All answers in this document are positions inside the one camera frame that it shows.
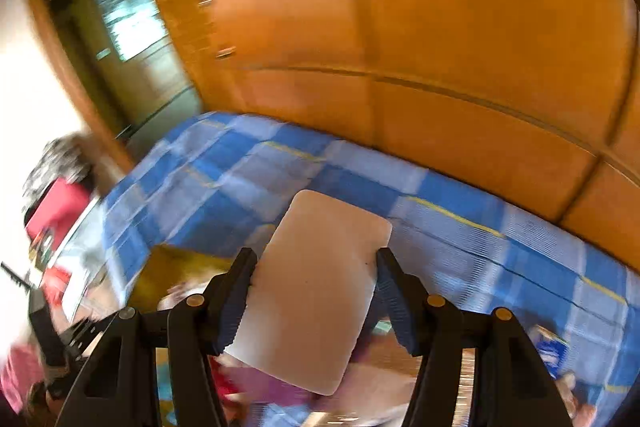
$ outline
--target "doorway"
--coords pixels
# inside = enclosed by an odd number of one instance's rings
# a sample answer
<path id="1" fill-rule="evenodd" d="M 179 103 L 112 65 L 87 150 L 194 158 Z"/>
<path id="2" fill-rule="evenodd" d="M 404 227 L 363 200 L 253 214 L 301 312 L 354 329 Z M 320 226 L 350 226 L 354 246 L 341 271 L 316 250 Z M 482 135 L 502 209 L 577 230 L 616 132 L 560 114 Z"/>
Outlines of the doorway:
<path id="1" fill-rule="evenodd" d="M 84 90 L 134 160 L 202 112 L 155 0 L 46 4 Z"/>

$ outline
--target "plaid fabric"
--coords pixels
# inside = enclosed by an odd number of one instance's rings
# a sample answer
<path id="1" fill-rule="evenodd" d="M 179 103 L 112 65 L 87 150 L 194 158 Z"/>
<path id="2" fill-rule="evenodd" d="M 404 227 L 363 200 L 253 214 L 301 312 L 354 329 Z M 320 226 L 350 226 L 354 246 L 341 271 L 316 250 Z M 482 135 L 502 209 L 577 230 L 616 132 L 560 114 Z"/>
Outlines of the plaid fabric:
<path id="1" fill-rule="evenodd" d="M 302 188 L 386 217 L 404 270 L 457 306 L 514 311 L 570 343 L 581 400 L 615 411 L 640 367 L 640 278 L 613 258 L 473 187 L 269 118 L 210 113 L 160 140 L 106 199 L 104 245 L 124 302 L 149 249 L 260 254 Z"/>

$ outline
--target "bed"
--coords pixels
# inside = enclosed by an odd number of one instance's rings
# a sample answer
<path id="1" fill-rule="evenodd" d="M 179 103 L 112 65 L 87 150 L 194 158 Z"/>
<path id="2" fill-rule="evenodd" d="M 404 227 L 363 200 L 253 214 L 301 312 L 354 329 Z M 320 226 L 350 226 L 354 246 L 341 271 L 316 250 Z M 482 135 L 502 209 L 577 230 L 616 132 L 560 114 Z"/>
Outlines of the bed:
<path id="1" fill-rule="evenodd" d="M 249 246 L 259 255 L 302 188 L 389 219 L 390 247 L 428 291 L 462 309 L 508 307 L 525 328 L 566 339 L 562 370 L 575 371 L 577 396 L 598 406 L 596 426 L 622 402 L 640 368 L 635 272 L 482 190 L 261 116 L 185 121 L 106 198 L 103 242 L 121 302 L 158 243 L 219 257 Z M 303 416 L 296 410 L 289 423 Z"/>

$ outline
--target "white wall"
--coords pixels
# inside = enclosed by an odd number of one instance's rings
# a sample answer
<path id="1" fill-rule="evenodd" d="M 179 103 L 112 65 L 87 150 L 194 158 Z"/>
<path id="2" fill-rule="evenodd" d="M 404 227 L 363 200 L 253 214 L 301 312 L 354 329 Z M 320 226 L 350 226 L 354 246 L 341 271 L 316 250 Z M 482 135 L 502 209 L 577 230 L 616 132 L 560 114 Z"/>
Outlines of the white wall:
<path id="1" fill-rule="evenodd" d="M 0 0 L 0 259 L 23 273 L 22 184 L 44 145 L 82 129 L 36 36 L 27 0 Z M 26 298 L 0 274 L 0 359 L 26 321 Z"/>

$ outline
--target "door frame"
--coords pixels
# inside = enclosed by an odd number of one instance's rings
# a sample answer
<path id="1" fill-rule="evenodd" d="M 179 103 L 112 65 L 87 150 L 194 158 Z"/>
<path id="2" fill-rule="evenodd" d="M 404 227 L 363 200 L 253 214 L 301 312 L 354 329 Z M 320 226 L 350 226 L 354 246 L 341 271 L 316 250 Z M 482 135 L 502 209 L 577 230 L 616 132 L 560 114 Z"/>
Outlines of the door frame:
<path id="1" fill-rule="evenodd" d="M 60 42 L 47 1 L 28 0 L 28 3 L 33 13 L 36 33 L 60 85 L 84 120 L 84 123 L 94 134 L 103 151 L 127 174 L 136 165 L 136 162 L 129 155 L 124 145 L 113 136 L 97 107 L 95 107 L 93 100 L 84 89 L 76 69 L 71 64 Z"/>

